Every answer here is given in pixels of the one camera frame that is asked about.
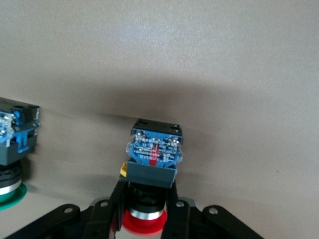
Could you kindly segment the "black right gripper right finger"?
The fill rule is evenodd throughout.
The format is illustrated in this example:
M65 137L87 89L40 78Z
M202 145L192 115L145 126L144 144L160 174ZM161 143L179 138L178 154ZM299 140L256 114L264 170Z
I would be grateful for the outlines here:
M179 197L176 181L166 194L167 221L161 233L162 239L188 239L190 235L191 208L196 202L188 197Z

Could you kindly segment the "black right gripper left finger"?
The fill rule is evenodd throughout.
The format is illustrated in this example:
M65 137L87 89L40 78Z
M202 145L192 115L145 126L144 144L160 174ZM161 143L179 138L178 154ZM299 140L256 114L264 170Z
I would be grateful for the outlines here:
M126 211L127 182L119 181L108 199L93 206L86 224L87 239L114 239L121 229Z

